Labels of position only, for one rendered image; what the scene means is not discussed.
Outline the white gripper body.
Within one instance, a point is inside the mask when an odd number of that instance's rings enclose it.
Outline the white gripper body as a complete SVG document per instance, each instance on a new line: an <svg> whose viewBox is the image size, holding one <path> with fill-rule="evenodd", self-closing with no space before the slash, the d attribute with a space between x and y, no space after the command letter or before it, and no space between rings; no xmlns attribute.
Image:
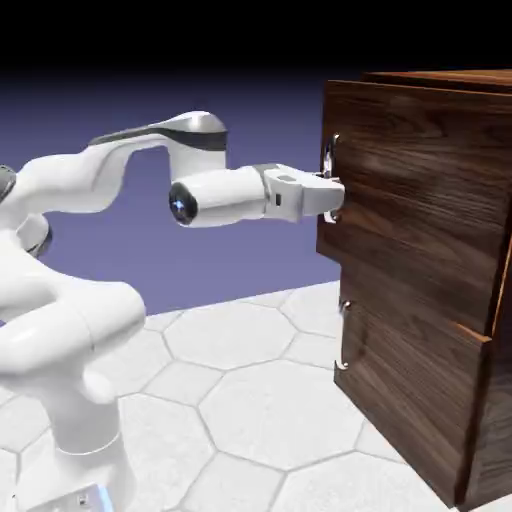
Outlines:
<svg viewBox="0 0 512 512"><path fill-rule="evenodd" d="M302 213L304 216L337 211L344 204L345 187L336 180L319 175L308 175L302 184L302 190Z"/></svg>

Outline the large dark wood door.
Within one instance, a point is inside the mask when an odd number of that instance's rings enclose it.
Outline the large dark wood door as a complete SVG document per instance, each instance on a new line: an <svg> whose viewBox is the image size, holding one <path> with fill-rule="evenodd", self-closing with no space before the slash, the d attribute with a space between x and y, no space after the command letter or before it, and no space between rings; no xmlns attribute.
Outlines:
<svg viewBox="0 0 512 512"><path fill-rule="evenodd" d="M323 137L346 189L322 255L489 335L512 203L512 94L330 81Z"/></svg>

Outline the dark wood cabinet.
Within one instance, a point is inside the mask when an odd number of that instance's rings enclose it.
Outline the dark wood cabinet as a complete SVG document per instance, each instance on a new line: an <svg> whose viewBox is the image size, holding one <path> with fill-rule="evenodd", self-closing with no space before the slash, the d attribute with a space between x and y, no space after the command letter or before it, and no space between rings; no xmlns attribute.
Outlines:
<svg viewBox="0 0 512 512"><path fill-rule="evenodd" d="M322 142L335 383L446 505L512 495L512 70L331 80Z"/></svg>

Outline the small dark wood door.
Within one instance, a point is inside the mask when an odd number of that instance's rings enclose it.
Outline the small dark wood door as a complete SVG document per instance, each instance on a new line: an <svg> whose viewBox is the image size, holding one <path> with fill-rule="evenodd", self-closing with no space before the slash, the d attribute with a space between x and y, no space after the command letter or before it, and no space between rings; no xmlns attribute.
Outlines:
<svg viewBox="0 0 512 512"><path fill-rule="evenodd" d="M490 339L377 273L341 272L351 301L342 390L447 505L465 500Z"/></svg>

